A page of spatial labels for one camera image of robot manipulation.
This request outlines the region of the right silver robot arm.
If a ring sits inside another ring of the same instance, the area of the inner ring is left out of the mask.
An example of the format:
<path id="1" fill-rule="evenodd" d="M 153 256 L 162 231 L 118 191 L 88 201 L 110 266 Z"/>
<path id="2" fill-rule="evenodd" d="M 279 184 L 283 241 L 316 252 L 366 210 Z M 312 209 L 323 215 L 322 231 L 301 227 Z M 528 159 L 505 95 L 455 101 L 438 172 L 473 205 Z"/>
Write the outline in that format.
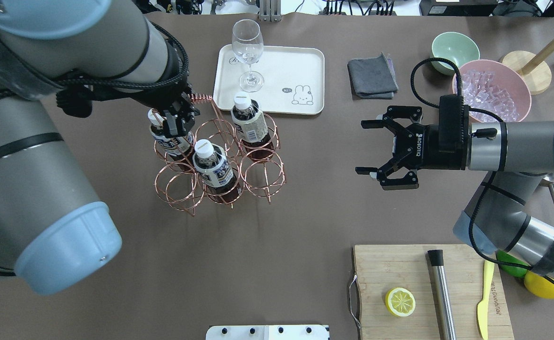
<path id="1" fill-rule="evenodd" d="M 554 283 L 554 227 L 525 213 L 546 174 L 554 173 L 554 121 L 469 123 L 460 95 L 443 95 L 437 124 L 422 125 L 419 106 L 389 106 L 364 129 L 394 134 L 392 158 L 380 168 L 357 167 L 385 190 L 419 187 L 417 172 L 486 171 L 454 227 L 457 237 L 490 260 L 497 250 Z"/>

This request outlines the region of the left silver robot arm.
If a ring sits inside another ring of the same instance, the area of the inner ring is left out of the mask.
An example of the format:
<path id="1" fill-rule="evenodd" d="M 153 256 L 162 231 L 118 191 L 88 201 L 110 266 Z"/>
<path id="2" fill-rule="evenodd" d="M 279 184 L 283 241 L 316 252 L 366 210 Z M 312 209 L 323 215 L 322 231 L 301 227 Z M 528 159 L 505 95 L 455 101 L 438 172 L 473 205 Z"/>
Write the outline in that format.
<path id="1" fill-rule="evenodd" d="M 112 260 L 122 238 L 41 104 L 70 116 L 92 101 L 157 109 L 169 137 L 199 110 L 181 43 L 130 0 L 0 0 L 0 281 L 69 288 Z"/>

